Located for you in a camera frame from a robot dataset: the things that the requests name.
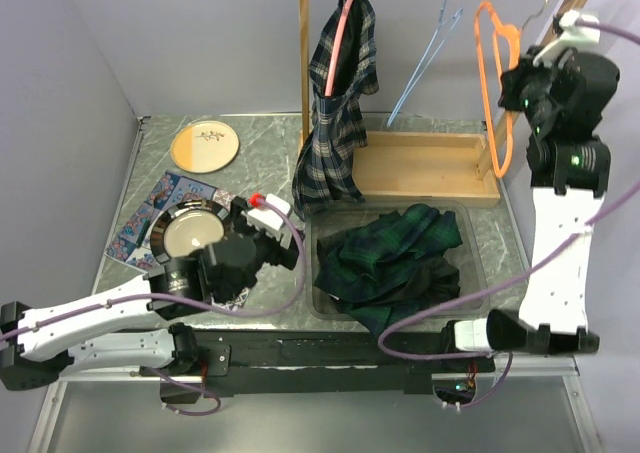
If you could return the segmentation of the green navy plaid skirt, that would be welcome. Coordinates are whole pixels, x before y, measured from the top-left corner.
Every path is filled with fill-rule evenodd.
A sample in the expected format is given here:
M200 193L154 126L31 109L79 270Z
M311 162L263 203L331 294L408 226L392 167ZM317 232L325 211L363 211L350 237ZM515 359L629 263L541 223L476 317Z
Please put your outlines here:
M459 297L459 269L444 254L462 244L454 212L413 204L318 240L314 286L378 337L404 318Z

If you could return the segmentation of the light blue wire hanger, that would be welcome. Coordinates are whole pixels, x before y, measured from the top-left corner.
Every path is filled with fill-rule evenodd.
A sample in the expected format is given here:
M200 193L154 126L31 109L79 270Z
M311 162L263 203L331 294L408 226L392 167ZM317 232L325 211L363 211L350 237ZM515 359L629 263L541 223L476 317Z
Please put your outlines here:
M393 107L391 113L387 118L387 127L390 127L394 123L401 111L401 108L408 100L409 96L419 83L422 76L426 73L426 71L436 59L437 55L446 44L451 33L456 29L464 13L464 8L460 7L456 9L450 17L447 17L447 4L448 0L442 1L435 30L426 48L424 49L420 60L415 66L411 76L409 77L400 97L398 98L395 106Z

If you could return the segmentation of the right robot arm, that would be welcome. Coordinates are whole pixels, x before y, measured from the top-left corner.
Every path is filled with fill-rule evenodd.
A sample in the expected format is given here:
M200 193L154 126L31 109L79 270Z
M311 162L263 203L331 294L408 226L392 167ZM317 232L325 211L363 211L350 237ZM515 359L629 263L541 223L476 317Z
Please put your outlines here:
M552 60L536 60L536 52L531 48L502 75L499 104L523 113L531 128L532 260L541 268L529 277L517 310L493 309L485 318L452 322L452 338L437 349L449 371L462 370L473 351L562 355L599 349L586 313L588 221L603 206L611 153L594 130L620 72L606 57L575 47Z

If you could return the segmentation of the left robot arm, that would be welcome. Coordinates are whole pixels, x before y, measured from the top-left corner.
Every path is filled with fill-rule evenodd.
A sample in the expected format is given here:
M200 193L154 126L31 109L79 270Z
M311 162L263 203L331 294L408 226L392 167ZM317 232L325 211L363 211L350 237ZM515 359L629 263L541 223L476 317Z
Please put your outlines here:
M204 311L255 316L240 303L263 265L293 270L303 245L291 205L268 194L229 206L200 199L162 211L152 223L154 267L110 290L48 308L1 308L1 382L9 391L48 386L85 370L139 366L169 375L201 358L183 318Z

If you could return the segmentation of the orange plastic hanger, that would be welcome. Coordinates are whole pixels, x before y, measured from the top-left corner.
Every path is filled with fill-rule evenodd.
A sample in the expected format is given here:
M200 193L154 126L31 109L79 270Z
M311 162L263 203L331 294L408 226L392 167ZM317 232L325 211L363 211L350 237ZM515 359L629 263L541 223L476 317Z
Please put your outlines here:
M473 30L476 45L476 58L478 62L481 97L488 134L489 153L491 157L493 172L498 179L501 179L505 176L511 165L514 149L513 128L515 119L512 113L506 113L506 151L503 162L500 162L498 159L498 145L495 138L493 116L490 106L489 88L486 75L486 63L483 52L482 35L480 31L480 16L483 12L486 12L489 16L489 19L491 20L491 24L493 25L491 39L494 62L498 78L501 78L503 67L499 50L499 38L502 37L506 40L508 46L508 66L510 69L514 69L519 62L521 52L521 37L523 30L533 19L538 18L544 12L548 3L549 0L544 0L541 8L536 13L529 15L521 27L516 27L513 24L504 24L499 18L499 15L497 14L493 4L488 0L483 1L479 5L474 15Z

